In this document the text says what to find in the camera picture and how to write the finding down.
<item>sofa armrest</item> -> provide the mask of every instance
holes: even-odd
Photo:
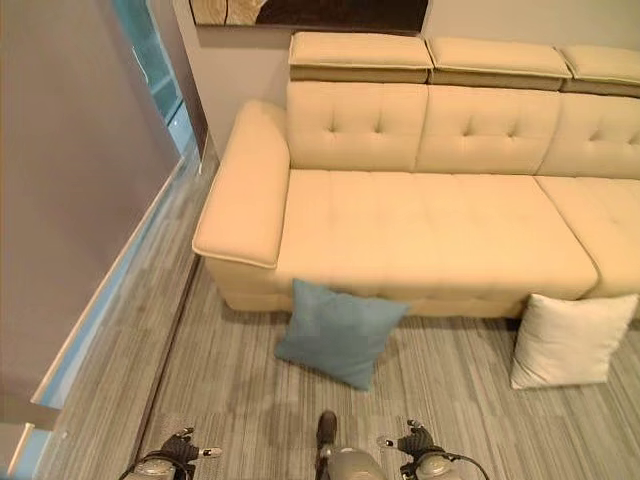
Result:
[[[275,268],[289,186],[285,112],[252,100],[236,117],[193,237],[200,255]]]

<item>sofa headrest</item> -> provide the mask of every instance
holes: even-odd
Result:
[[[437,37],[427,46],[435,67],[429,83],[558,90],[571,77],[548,45]]]
[[[573,74],[563,91],[640,97],[640,52],[590,45],[558,50]]]
[[[420,37],[299,32],[289,47],[291,80],[425,83],[431,68]]]

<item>floor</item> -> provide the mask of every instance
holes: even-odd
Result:
[[[128,464],[195,261],[191,236],[217,165],[205,152],[198,176],[198,160],[194,144],[111,302],[37,479],[115,480]]]
[[[515,322],[410,317],[377,362],[371,392],[354,391],[275,359],[288,315],[230,310],[203,264],[194,263],[189,240],[211,173],[185,175],[189,182],[136,259],[67,400],[39,479],[109,480],[124,469],[190,271],[195,277],[142,449],[195,426],[197,445],[224,450],[199,461],[195,480],[312,478],[315,423],[325,408],[339,415],[340,442],[368,449],[389,479],[399,478],[406,458],[381,451],[375,439],[403,435],[407,417],[422,420],[447,450],[481,462],[493,480],[637,478],[639,322],[607,384],[516,392],[508,383]],[[480,478],[472,466],[459,469],[464,480]]]
[[[363,447],[399,478],[406,458],[375,439],[422,420],[449,451],[480,461],[494,480],[631,480],[640,471],[640,324],[632,325],[606,385],[513,391],[517,324],[403,321],[379,359],[370,393],[273,356],[288,315],[224,305],[199,266],[144,449],[183,426],[196,444],[224,450],[200,460],[196,480],[312,478],[318,415],[340,418],[340,440]],[[465,480],[481,476],[460,465]]]

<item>throw pillow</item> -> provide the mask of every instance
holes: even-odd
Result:
[[[315,368],[360,390],[409,306],[358,298],[293,280],[293,315],[276,357]]]
[[[511,370],[514,389],[607,381],[637,295],[566,301],[531,295]]]

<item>sofa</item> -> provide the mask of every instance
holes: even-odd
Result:
[[[427,316],[638,293],[640,99],[619,92],[640,54],[625,55],[578,81],[547,46],[296,34],[286,110],[242,107],[193,249],[247,311],[290,310],[293,278]]]

